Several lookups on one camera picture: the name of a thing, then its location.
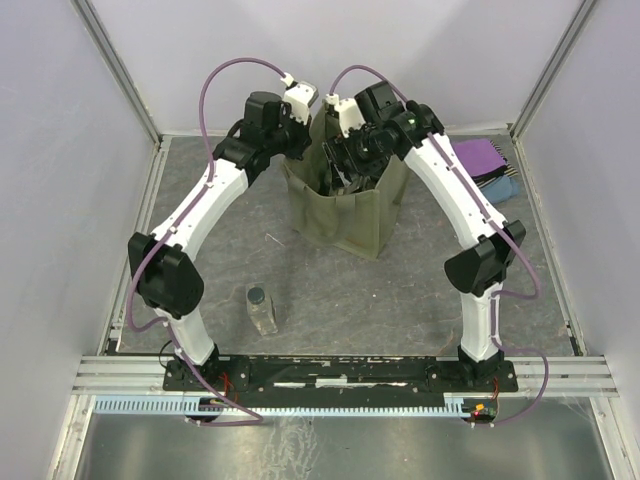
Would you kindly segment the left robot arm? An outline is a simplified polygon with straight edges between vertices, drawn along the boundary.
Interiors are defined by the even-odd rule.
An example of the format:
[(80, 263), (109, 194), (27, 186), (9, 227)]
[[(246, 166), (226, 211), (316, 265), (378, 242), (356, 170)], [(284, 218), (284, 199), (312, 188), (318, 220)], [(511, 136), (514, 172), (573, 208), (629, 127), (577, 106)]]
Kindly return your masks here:
[(174, 212), (151, 233), (136, 232), (128, 242), (132, 295), (139, 295), (169, 329), (179, 356), (189, 361), (186, 378), (199, 390), (215, 387), (216, 349), (200, 312), (204, 281), (194, 262), (213, 227), (231, 204), (255, 182), (273, 157), (302, 157), (311, 143), (310, 108), (317, 90), (296, 83), (283, 94), (256, 91), (243, 117), (210, 149), (206, 168)]

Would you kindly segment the clear square bottle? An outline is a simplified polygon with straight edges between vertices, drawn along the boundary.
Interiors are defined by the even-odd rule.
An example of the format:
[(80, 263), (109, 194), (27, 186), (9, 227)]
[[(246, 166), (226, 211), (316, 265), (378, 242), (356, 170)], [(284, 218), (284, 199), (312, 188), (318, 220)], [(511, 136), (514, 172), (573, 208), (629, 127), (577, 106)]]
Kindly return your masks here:
[(278, 332), (272, 297), (264, 283), (254, 283), (246, 289), (247, 314), (262, 336)]

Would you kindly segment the green canvas bag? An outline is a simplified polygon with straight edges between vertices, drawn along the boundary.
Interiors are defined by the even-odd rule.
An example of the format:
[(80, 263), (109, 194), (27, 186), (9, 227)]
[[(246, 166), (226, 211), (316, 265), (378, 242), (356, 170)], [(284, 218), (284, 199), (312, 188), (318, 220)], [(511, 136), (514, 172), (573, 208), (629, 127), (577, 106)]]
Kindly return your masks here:
[(381, 178), (357, 193), (329, 194), (322, 142), (339, 132), (338, 120), (322, 106), (310, 127), (311, 145), (301, 160), (284, 158), (292, 227), (317, 246), (334, 246), (375, 260), (392, 236), (410, 170), (393, 156)]

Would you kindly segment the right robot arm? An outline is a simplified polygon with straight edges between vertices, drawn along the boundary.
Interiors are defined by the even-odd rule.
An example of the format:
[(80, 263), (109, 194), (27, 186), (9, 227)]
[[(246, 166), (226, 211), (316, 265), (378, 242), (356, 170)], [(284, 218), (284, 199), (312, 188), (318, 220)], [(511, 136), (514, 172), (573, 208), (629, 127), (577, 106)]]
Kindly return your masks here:
[(526, 235), (508, 221), (464, 169), (444, 126), (427, 105), (401, 101), (387, 81), (353, 98), (325, 97), (338, 133), (323, 143), (335, 186), (351, 186), (383, 170), (397, 157), (429, 189), (452, 225), (461, 250), (444, 263), (459, 292), (463, 333), (457, 360), (441, 364), (434, 377), (478, 391), (504, 373), (497, 343), (499, 292)]

